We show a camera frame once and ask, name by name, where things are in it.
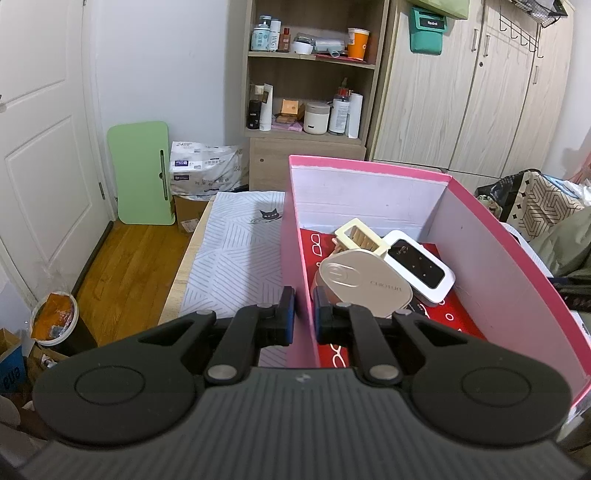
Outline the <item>beige rounded case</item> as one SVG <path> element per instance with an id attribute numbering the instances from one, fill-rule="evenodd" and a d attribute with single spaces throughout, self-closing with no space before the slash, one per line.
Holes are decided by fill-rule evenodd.
<path id="1" fill-rule="evenodd" d="M 312 288 L 324 288 L 329 302 L 366 307 L 387 318 L 413 299 L 411 285 L 381 257 L 366 250 L 349 250 L 322 260 Z"/>

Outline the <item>white black wifi router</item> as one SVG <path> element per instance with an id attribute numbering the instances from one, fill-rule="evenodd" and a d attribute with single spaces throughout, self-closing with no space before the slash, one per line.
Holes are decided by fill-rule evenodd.
<path id="1" fill-rule="evenodd" d="M 383 243 L 386 263 L 411 285 L 422 301 L 436 305 L 445 300 L 456 282 L 450 267 L 401 230 L 389 232 Z"/>

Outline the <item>red printed glasses cloth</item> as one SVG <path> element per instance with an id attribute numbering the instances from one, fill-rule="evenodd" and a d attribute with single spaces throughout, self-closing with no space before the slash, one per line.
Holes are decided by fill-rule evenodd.
<path id="1" fill-rule="evenodd" d="M 312 293 L 318 267 L 321 265 L 322 260 L 328 258 L 335 250 L 335 244 L 332 241 L 335 235 L 308 229 L 301 229 L 300 233 L 304 248 L 304 264 L 307 270 L 308 289 Z M 470 334 L 480 339 L 485 338 L 454 291 L 450 291 L 446 298 L 436 305 L 429 305 L 420 301 L 417 296 L 414 296 L 408 308 L 459 332 Z M 322 368 L 349 367 L 349 354 L 342 346 L 334 344 L 318 345 L 318 356 L 320 356 Z"/>

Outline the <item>orange paper cup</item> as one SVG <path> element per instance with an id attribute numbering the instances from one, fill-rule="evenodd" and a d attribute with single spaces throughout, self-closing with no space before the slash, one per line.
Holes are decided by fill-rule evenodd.
<path id="1" fill-rule="evenodd" d="M 367 46 L 370 38 L 370 31 L 360 28 L 349 28 L 349 42 L 346 47 L 346 55 L 349 59 L 363 61 L 366 56 Z"/>

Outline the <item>white room door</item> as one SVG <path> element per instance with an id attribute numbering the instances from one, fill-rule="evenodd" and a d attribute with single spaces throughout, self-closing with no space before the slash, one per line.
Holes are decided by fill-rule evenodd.
<path id="1" fill-rule="evenodd" d="M 74 286 L 111 219 L 82 25 L 80 1 L 1 4 L 1 240 L 35 299 Z"/>

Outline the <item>white patterned table cloth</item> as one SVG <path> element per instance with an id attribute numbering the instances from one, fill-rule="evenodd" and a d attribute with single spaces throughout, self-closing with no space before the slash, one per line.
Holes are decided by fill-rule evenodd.
<path id="1" fill-rule="evenodd" d="M 211 310 L 217 320 L 231 320 L 242 307 L 282 306 L 280 336 L 259 353 L 257 365 L 266 368 L 287 367 L 287 341 L 294 338 L 294 292 L 281 299 L 283 207 L 283 192 L 217 194 L 180 307 L 182 316 Z"/>

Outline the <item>wooden shelf cabinet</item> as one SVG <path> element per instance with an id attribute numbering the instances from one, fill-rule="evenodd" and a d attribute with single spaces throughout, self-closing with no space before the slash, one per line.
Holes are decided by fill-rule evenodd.
<path id="1" fill-rule="evenodd" d="M 249 140 L 249 187 L 252 191 L 287 187 L 288 156 L 320 155 L 363 160 L 372 124 L 373 110 L 381 74 L 389 15 L 389 1 L 249 1 L 245 7 L 245 46 L 242 54 L 242 114 L 249 110 L 249 96 L 256 85 L 273 86 L 273 112 L 280 111 L 284 99 L 301 102 L 331 102 L 339 87 L 348 86 L 363 96 L 359 134 L 245 128 Z M 349 29 L 370 32 L 362 60 L 295 52 L 253 51 L 252 30 L 260 17 L 280 20 L 290 37 L 349 40 Z"/>

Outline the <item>teal hanging pouch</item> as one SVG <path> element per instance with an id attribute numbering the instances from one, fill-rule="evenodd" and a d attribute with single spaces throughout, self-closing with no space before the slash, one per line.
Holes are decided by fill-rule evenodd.
<path id="1" fill-rule="evenodd" d="M 441 55 L 447 18 L 413 6 L 409 16 L 410 50 L 417 54 Z"/>

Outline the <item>white tall bottle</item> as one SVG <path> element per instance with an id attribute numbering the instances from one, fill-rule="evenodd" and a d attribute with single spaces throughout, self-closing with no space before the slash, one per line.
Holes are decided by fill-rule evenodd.
<path id="1" fill-rule="evenodd" d="M 363 95 L 352 93 L 349 96 L 349 117 L 346 125 L 346 135 L 349 139 L 358 139 L 361 128 L 363 110 Z"/>

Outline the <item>green folding table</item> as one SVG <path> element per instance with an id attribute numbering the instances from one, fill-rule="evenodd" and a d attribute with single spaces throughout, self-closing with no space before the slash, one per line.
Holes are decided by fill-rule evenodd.
<path id="1" fill-rule="evenodd" d="M 119 220 L 128 225 L 174 224 L 167 124 L 116 125 L 106 138 L 114 167 Z"/>

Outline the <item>cream hair claw clip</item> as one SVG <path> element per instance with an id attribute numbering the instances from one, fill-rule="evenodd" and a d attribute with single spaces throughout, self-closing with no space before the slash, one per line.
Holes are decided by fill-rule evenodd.
<path id="1" fill-rule="evenodd" d="M 374 232 L 359 218 L 353 218 L 345 225 L 335 230 L 332 243 L 335 245 L 332 253 L 362 250 L 368 251 L 378 257 L 387 253 L 387 245 L 384 239 Z"/>

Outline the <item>white jar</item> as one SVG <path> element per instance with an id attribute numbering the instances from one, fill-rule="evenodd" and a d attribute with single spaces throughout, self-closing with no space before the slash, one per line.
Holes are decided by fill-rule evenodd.
<path id="1" fill-rule="evenodd" d="M 304 132 L 324 135 L 328 132 L 331 106 L 325 102 L 308 102 L 304 107 Z"/>

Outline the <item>pink cardboard box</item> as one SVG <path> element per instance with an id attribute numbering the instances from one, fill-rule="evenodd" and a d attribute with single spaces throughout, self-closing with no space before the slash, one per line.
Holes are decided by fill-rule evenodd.
<path id="1" fill-rule="evenodd" d="M 590 335 L 530 255 L 453 177 L 386 163 L 292 155 L 281 222 L 283 284 L 297 291 L 290 367 L 320 364 L 301 230 L 332 233 L 353 218 L 384 235 L 401 230 L 437 246 L 455 291 L 493 343 L 547 363 L 590 407 Z"/>

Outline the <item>light wood wardrobe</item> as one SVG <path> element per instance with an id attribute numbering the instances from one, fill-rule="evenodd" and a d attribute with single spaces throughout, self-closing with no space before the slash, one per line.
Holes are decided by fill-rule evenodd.
<path id="1" fill-rule="evenodd" d="M 439 55 L 415 53 L 415 11 L 394 1 L 368 157 L 451 174 L 470 190 L 542 169 L 569 75 L 575 5 L 559 18 L 521 1 L 473 1 Z"/>

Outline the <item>trash bin with bag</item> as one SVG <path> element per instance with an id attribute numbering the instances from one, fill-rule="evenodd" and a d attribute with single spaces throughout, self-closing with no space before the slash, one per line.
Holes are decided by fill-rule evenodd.
<path id="1" fill-rule="evenodd" d="M 76 299 L 63 291 L 50 292 L 39 301 L 31 314 L 29 334 L 41 347 L 67 357 L 97 347 Z"/>

